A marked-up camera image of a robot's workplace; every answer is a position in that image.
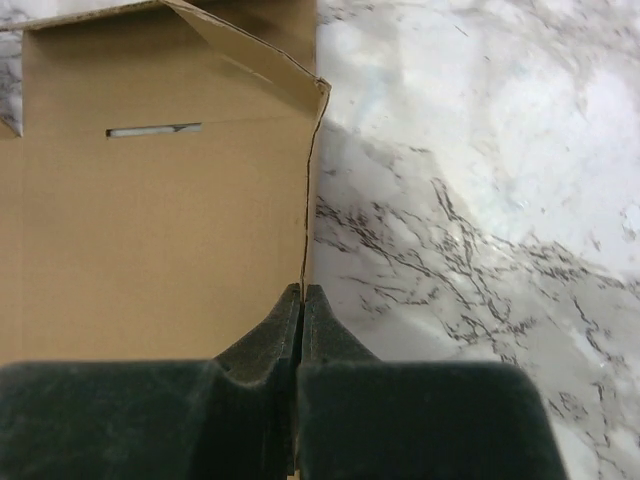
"marble table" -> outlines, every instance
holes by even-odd
[[[640,479],[640,2],[320,0],[318,24],[337,315],[386,360],[519,365],[573,480]],[[19,50],[0,38],[16,124]]]

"folded cardboard flap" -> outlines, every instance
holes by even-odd
[[[267,19],[276,18],[277,9],[262,0],[239,3],[245,2]],[[314,143],[329,85],[290,55],[299,51],[292,42],[283,42],[281,49],[265,41],[277,33],[265,32],[265,38],[262,32],[249,34],[226,17],[181,0],[144,2],[144,8],[160,3],[205,42],[162,12],[141,23],[138,13],[122,22],[101,23],[103,17],[92,14],[24,25],[34,31],[25,36],[24,50],[28,121],[24,138],[0,151],[0,173],[7,173],[0,182],[0,247],[7,259],[0,265],[0,285],[9,292],[0,295],[0,363],[215,355],[261,321],[286,284],[308,278]],[[272,3],[291,7],[301,20],[298,31],[313,42],[313,0]],[[236,9],[231,18],[241,17],[237,6],[214,10]],[[98,23],[71,26],[85,20]],[[60,30],[41,32],[54,27]],[[168,36],[167,27],[175,35]],[[140,28],[148,30],[138,35]],[[148,43],[132,44],[132,38]],[[172,49],[170,39],[176,38],[184,43]],[[123,60],[132,45],[134,54]],[[156,45],[169,50],[158,51]],[[220,66],[206,58],[209,47],[259,80],[237,84],[236,77],[212,71]],[[96,51],[111,55],[100,63],[95,58],[103,57],[92,56]],[[302,57],[313,61],[310,49]],[[89,67],[86,60],[91,60]],[[161,68],[153,66],[158,61]],[[132,67],[147,70],[129,77]],[[171,75],[171,83],[163,72]],[[202,122],[202,131],[111,140],[105,129],[127,126],[112,120],[129,119],[135,112],[104,93],[96,105],[114,111],[126,105],[125,114],[101,116],[86,130],[91,134],[69,128],[81,125],[77,111],[82,110],[82,118],[93,115],[93,105],[86,102],[90,97],[83,95],[103,78],[114,82],[109,91],[120,101],[134,98],[127,89],[133,78],[143,80],[136,93],[140,85],[148,89],[148,108],[130,119],[133,127],[152,125],[146,123],[155,120],[150,112],[162,113],[156,104],[167,97],[157,92],[171,94],[182,79],[197,78],[187,82],[182,96],[169,97],[172,106],[185,101],[174,110],[179,118],[169,112],[157,120],[161,125]],[[156,84],[144,84],[149,79]],[[212,87],[203,94],[209,81],[229,90]],[[256,87],[261,82],[302,109],[274,99],[273,89]],[[51,87],[46,92],[45,84]],[[194,118],[192,106],[206,113],[226,97],[240,102],[245,113],[259,99],[262,110],[255,118]],[[40,115],[42,120],[34,121]],[[56,118],[61,126],[53,125]],[[1,124],[0,139],[12,137],[11,128]],[[16,152],[23,156],[5,164],[4,158]]]

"white marble countertop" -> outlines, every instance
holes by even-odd
[[[0,54],[20,123],[16,35]],[[640,2],[320,0],[318,59],[337,315],[383,359],[521,366],[573,480],[640,479]]]

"rectangular slot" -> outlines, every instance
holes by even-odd
[[[176,125],[155,125],[150,127],[110,128],[106,134],[108,138],[138,137],[140,135],[158,135],[164,133],[199,132],[201,123],[182,123]]]

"brown cardboard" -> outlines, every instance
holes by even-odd
[[[314,0],[161,3],[8,28],[24,134],[0,125],[0,363],[214,356],[310,273]]]

